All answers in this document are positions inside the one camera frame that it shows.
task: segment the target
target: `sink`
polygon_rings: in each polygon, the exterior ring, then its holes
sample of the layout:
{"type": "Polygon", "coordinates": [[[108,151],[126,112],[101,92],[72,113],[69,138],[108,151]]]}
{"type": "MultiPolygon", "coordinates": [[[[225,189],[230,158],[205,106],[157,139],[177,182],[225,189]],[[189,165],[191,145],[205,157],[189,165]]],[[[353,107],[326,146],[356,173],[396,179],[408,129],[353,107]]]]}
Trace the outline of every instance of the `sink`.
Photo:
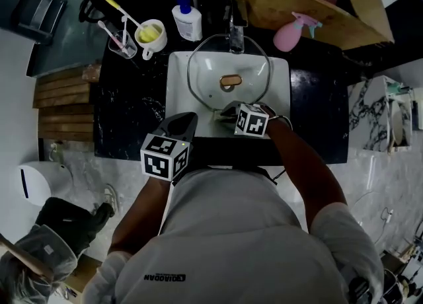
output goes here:
{"type": "MultiPolygon", "coordinates": [[[[236,137],[234,125],[215,121],[216,112],[203,105],[190,92],[186,68],[191,54],[173,52],[169,56],[166,117],[180,112],[195,112],[198,115],[196,136],[236,137]]],[[[252,102],[266,87],[268,66],[263,56],[197,52],[194,57],[190,65],[192,90],[212,108],[222,109],[234,100],[252,102]],[[243,80],[240,85],[226,89],[220,83],[224,75],[239,75],[243,80]]],[[[269,57],[269,60],[272,66],[270,84],[260,101],[271,106],[278,114],[289,115],[291,91],[288,62],[276,57],[269,57]]]]}

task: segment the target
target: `sneaker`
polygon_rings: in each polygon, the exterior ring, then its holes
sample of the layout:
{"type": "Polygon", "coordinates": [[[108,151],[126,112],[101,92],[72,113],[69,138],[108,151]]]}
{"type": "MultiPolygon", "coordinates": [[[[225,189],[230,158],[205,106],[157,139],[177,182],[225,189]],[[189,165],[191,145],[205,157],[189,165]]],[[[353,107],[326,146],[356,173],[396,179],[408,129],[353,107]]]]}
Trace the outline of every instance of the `sneaker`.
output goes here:
{"type": "Polygon", "coordinates": [[[110,204],[115,214],[119,213],[118,194],[110,184],[104,188],[104,203],[110,204]]]}

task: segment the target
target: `white bottle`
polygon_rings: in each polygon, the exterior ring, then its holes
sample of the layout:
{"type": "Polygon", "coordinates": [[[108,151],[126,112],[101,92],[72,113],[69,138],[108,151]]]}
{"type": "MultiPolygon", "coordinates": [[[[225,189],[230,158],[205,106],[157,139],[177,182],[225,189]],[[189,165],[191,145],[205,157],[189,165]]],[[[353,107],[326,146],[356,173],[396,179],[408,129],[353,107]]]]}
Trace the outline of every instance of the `white bottle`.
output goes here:
{"type": "Polygon", "coordinates": [[[178,0],[172,14],[179,34],[188,41],[200,41],[203,38],[201,13],[190,6],[190,0],[178,0]]]}

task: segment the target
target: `gray cloth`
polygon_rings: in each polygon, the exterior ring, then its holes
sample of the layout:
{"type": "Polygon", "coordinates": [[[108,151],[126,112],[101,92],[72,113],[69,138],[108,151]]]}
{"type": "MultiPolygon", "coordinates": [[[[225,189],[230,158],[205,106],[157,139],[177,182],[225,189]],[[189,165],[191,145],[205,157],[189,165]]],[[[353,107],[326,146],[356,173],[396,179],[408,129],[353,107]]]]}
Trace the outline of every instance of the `gray cloth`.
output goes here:
{"type": "Polygon", "coordinates": [[[345,204],[323,208],[308,234],[263,176],[196,171],[175,186],[162,234],[109,255],[83,303],[347,303],[340,265],[377,303],[383,267],[345,204]]]}
{"type": "Polygon", "coordinates": [[[8,304],[43,304],[77,267],[77,257],[49,227],[34,225],[29,234],[16,242],[25,250],[53,270],[50,283],[31,272],[10,252],[0,258],[0,289],[9,299],[8,304]]]}

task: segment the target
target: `plastic bottle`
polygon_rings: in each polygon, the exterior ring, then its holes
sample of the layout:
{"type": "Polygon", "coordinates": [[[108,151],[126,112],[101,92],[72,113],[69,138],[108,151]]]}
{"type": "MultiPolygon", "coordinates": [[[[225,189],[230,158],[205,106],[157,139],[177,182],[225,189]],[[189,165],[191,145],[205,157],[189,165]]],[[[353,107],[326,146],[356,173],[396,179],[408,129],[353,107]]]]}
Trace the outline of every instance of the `plastic bottle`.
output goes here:
{"type": "Polygon", "coordinates": [[[179,34],[189,41],[199,41],[203,38],[201,29],[201,13],[190,6],[190,0],[178,0],[172,14],[179,34]]]}
{"type": "Polygon", "coordinates": [[[316,27],[322,27],[323,25],[321,22],[304,14],[292,12],[292,15],[295,16],[297,20],[285,24],[273,37],[275,47],[283,52],[290,52],[297,45],[299,39],[301,38],[301,31],[304,24],[309,26],[312,38],[315,37],[316,27]]]}

